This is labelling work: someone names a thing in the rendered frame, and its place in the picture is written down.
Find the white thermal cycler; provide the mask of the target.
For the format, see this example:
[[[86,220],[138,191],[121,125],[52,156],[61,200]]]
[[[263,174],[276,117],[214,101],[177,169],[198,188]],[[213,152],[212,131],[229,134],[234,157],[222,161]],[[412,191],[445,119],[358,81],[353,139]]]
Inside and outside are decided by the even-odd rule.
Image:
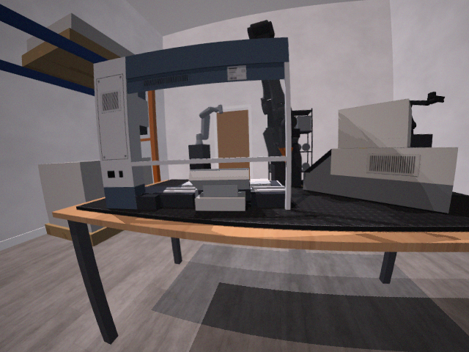
[[[448,213],[458,147],[410,147],[411,119],[409,98],[340,109],[344,149],[311,165],[303,190]]]

